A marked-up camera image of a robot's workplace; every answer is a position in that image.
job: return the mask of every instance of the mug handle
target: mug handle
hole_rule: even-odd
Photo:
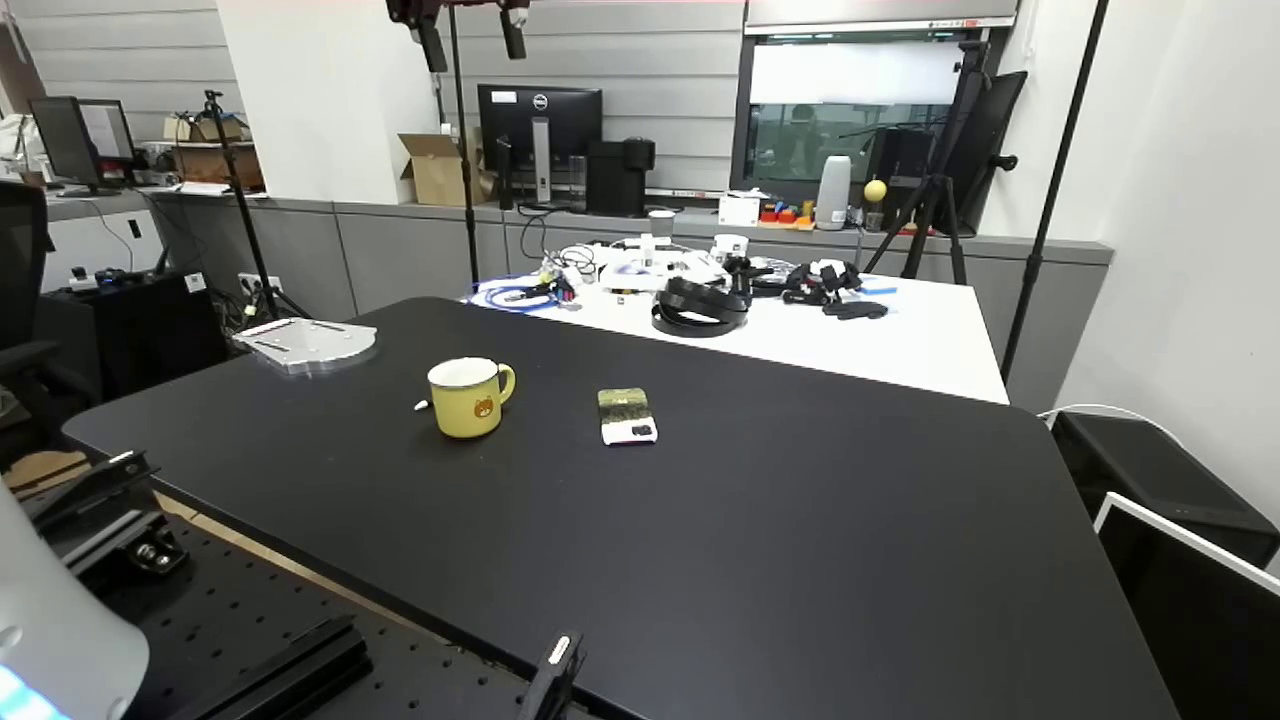
[[[508,405],[517,397],[517,368],[510,363],[496,363],[496,387],[501,387],[501,405]]]

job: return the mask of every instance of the metal pole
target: metal pole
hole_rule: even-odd
[[[272,293],[272,276],[268,276],[268,260],[263,260],[263,242],[255,241],[255,222],[251,222],[251,210],[249,210],[249,200],[243,200],[243,187],[239,187],[239,170],[236,170],[236,152],[227,145],[227,128],[223,128],[223,108],[216,103],[223,93],[202,93],[202,111],[213,114],[213,128],[216,128],[216,140],[223,145],[223,160],[227,160],[227,170],[230,170],[230,195],[236,195],[236,206],[239,206],[239,222],[243,222],[243,236],[249,236],[249,250],[251,250],[251,265],[255,265],[255,281],[258,281],[258,293],[263,293],[263,306],[268,306],[268,318],[275,318],[275,293]]]
[[[475,250],[470,140],[468,140],[468,101],[463,101],[463,57],[455,42],[455,8],[450,2],[446,2],[446,42],[450,42],[455,148],[463,152],[468,260],[470,260],[470,293],[475,293],[478,287],[478,250]]]
[[[1082,42],[1082,57],[1080,57],[1080,77],[1076,77],[1072,108],[1066,108],[1066,128],[1064,128],[1064,140],[1059,140],[1054,160],[1053,160],[1053,178],[1048,178],[1048,190],[1043,190],[1037,242],[1031,242],[1027,267],[1025,267],[1025,287],[1020,287],[1020,296],[1014,296],[1013,329],[1007,329],[1007,341],[1004,341],[1004,361],[1000,361],[1000,377],[1004,377],[1004,380],[1013,377],[1014,342],[1025,341],[1031,293],[1037,293],[1039,265],[1043,265],[1043,241],[1048,241],[1053,210],[1054,210],[1054,195],[1059,195],[1059,187],[1064,187],[1064,170],[1066,170],[1066,160],[1072,160],[1080,108],[1082,108],[1088,81],[1092,81],[1092,60],[1097,60],[1097,46],[1099,46],[1103,27],[1108,27],[1108,8],[1113,8],[1113,0],[1097,0],[1092,27],[1088,27],[1088,42]]]

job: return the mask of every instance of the yellow mug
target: yellow mug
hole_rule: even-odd
[[[488,357],[455,357],[428,371],[435,428],[450,439],[496,430],[517,397],[517,371]]]

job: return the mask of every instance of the glass window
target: glass window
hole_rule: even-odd
[[[737,187],[813,200],[827,154],[866,178],[877,130],[942,128],[954,62],[946,33],[755,40]]]

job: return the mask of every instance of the black table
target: black table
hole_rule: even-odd
[[[470,649],[578,629],[578,688],[638,715],[1176,715],[1025,412],[438,298],[369,322],[352,371],[236,361],[69,435]],[[406,412],[463,351],[520,371],[478,444]],[[600,444],[613,384],[661,446]]]

